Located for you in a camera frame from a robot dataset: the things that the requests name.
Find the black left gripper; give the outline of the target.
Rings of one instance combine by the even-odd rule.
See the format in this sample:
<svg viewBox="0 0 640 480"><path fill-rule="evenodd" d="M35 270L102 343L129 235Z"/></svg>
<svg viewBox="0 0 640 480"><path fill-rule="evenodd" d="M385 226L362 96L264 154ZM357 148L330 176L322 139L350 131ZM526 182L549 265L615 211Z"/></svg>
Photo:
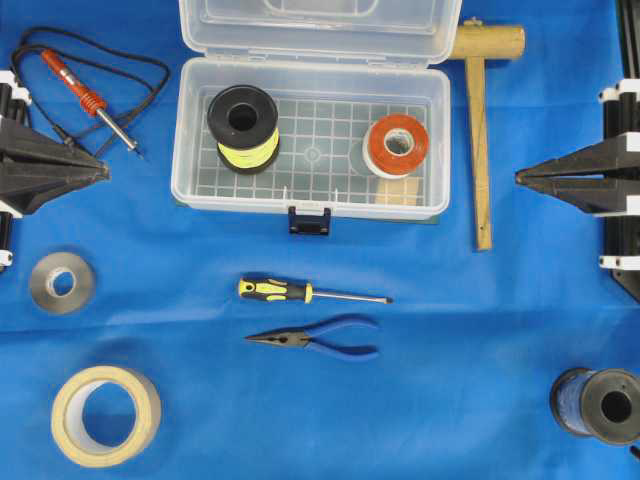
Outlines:
<svg viewBox="0 0 640 480"><path fill-rule="evenodd" d="M11 70L1 71L1 153L13 160L86 168L1 169L1 270L12 265L12 222L66 193L108 180L108 167L76 147L46 137L27 124L31 95Z"/></svg>

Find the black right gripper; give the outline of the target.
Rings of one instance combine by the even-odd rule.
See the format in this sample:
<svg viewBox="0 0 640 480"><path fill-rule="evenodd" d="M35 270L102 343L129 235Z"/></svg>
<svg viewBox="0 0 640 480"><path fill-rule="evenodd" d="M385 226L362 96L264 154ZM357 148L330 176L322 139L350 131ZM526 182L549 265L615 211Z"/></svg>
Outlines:
<svg viewBox="0 0 640 480"><path fill-rule="evenodd" d="M608 269L611 278L639 301L639 181L555 178L602 174L628 167L626 133L639 132L639 80L621 80L615 87L603 90L599 101L603 104L605 140L519 170L515 174L516 183L587 214L605 216L600 267Z"/></svg>

